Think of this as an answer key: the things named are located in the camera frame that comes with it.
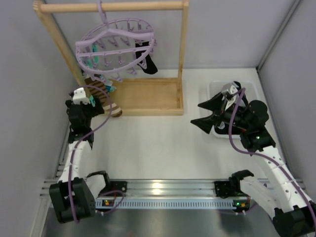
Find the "purple round clip hanger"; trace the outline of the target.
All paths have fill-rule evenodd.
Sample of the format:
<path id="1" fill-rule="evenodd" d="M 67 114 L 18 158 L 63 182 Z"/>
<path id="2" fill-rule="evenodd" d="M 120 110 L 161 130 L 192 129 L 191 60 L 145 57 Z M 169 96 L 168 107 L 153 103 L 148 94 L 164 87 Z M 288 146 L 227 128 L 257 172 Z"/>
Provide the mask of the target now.
<path id="1" fill-rule="evenodd" d="M 80 69 L 88 71 L 91 76 L 101 74 L 115 81 L 122 81 L 121 73 L 137 74 L 137 69 L 147 67 L 145 57 L 152 57 L 157 42 L 154 29 L 148 22 L 139 18 L 117 18 L 108 20 L 102 9 L 102 2 L 97 2 L 102 23 L 88 31 L 75 43 L 76 60 Z M 135 43 L 148 41 L 148 46 L 135 47 Z M 88 68 L 83 59 L 100 56 L 99 69 Z"/>

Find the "black sock grey blue marks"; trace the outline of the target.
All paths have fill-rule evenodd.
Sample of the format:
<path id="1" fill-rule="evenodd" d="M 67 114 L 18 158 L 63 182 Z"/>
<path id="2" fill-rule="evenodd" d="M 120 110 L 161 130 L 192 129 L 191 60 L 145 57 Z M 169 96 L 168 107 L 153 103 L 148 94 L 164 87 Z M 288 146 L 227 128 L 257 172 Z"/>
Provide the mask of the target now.
<path id="1" fill-rule="evenodd" d="M 242 89 L 241 83 L 238 81 L 233 81 L 232 84 L 236 87 L 236 89 L 238 91 L 240 91 Z M 241 99 L 241 103 L 240 106 L 246 107 L 248 105 L 248 100 L 246 97 L 246 94 L 243 95 L 242 99 Z"/>

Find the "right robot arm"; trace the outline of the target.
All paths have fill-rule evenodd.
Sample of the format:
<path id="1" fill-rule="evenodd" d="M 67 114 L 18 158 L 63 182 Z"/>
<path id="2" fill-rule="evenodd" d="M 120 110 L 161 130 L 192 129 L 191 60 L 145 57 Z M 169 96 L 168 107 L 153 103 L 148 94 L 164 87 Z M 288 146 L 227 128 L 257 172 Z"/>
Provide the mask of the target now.
<path id="1" fill-rule="evenodd" d="M 249 170 L 238 171 L 229 178 L 236 192 L 253 198 L 269 215 L 281 237 L 300 237 L 316 232 L 316 203 L 302 190 L 279 154 L 275 141 L 265 125 L 268 108 L 260 100 L 245 106 L 240 103 L 243 92 L 216 94 L 198 106 L 211 115 L 191 120 L 205 133 L 220 123 L 227 124 L 232 148 L 252 156 L 269 180 L 274 193 L 257 181 Z"/>

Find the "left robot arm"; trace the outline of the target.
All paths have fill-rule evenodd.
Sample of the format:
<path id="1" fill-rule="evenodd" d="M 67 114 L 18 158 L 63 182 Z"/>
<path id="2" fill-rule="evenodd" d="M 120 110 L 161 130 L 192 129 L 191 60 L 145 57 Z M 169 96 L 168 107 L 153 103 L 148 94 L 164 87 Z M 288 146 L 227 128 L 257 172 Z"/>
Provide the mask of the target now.
<path id="1" fill-rule="evenodd" d="M 92 157 L 93 117 L 104 114 L 98 97 L 81 101 L 67 100 L 70 122 L 68 156 L 57 183 L 49 187 L 49 196 L 59 223 L 79 222 L 94 216 L 95 200 L 107 184 L 105 171 L 95 171 Z"/>

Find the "brown cream striped sock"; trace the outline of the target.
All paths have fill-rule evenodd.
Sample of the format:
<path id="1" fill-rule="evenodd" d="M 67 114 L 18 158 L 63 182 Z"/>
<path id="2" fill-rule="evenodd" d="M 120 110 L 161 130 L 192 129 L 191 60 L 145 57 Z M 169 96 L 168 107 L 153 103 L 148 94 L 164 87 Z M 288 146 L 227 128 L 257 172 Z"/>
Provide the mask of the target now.
<path id="1" fill-rule="evenodd" d="M 108 96 L 110 96 L 110 93 L 115 91 L 114 86 L 105 85 L 103 82 L 101 82 L 99 80 L 92 80 L 91 78 L 86 78 L 84 81 L 87 85 L 92 85 L 94 87 L 100 88 L 101 90 L 105 91 Z M 90 91 L 91 95 L 99 98 L 103 109 L 106 112 L 109 112 L 110 111 L 110 102 L 111 102 L 112 103 L 111 116 L 114 118 L 120 117 L 122 115 L 122 109 L 120 108 L 120 106 L 118 106 L 115 102 L 113 102 L 112 99 L 109 101 L 108 97 L 102 91 L 100 91 L 94 87 L 89 87 L 88 90 Z"/>

